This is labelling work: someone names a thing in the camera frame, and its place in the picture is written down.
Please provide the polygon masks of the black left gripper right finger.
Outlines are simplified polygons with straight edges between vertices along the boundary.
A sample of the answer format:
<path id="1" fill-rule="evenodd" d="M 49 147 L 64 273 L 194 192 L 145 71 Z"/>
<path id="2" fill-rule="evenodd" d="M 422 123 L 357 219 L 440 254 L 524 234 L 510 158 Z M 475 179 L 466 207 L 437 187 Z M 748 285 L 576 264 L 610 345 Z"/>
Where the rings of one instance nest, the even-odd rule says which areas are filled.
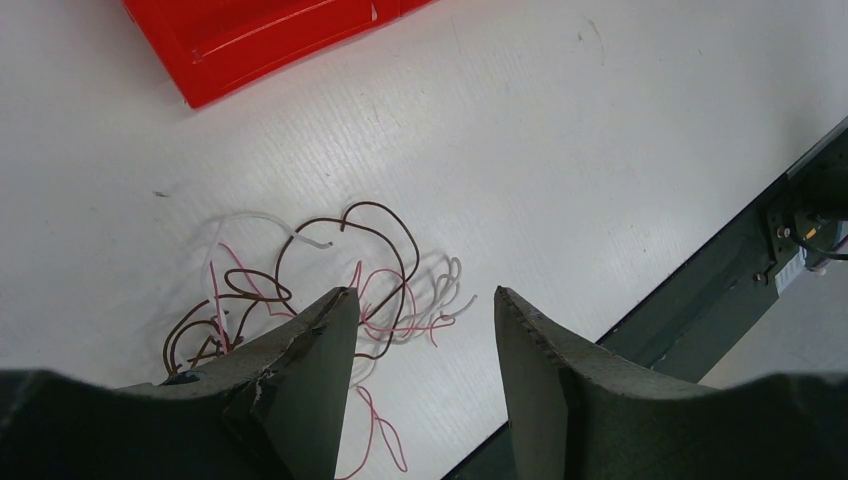
<path id="1" fill-rule="evenodd" d="M 522 479 L 843 479 L 847 378 L 773 374 L 729 389 L 634 364 L 494 294 Z"/>

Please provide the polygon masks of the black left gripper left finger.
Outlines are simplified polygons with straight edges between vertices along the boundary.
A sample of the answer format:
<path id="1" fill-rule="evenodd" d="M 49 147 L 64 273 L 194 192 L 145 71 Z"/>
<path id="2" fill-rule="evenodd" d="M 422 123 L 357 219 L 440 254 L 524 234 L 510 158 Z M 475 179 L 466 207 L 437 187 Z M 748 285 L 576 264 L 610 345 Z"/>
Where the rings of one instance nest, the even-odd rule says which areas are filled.
<path id="1" fill-rule="evenodd" d="M 330 479 L 360 308 L 337 287 L 284 325 L 160 384 L 1 374 L 5 479 Z"/>

